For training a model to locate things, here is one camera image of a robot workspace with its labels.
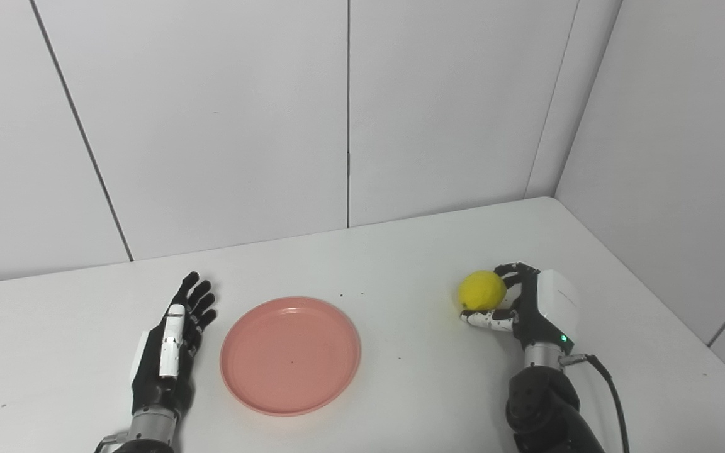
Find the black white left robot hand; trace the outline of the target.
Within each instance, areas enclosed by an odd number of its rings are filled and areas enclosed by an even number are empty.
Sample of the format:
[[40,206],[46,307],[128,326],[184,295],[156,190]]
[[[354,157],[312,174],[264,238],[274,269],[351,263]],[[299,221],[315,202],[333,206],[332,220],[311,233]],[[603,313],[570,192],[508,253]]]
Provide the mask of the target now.
[[170,306],[180,304],[185,309],[179,374],[175,379],[159,375],[165,327],[165,321],[161,320],[147,336],[143,355],[132,381],[133,413],[158,405],[182,418],[192,407],[195,393],[192,378],[194,358],[201,347],[205,328],[218,316],[212,307],[215,301],[211,282],[203,280],[195,271],[185,276],[169,303]]

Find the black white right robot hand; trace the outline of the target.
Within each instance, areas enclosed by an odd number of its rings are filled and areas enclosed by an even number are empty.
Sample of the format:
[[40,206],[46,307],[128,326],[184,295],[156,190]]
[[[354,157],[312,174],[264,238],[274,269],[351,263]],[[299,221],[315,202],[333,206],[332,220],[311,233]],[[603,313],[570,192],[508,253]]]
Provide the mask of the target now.
[[460,318],[474,327],[511,332],[521,347],[575,347],[580,296],[560,272],[524,262],[500,264],[467,276],[458,288]]

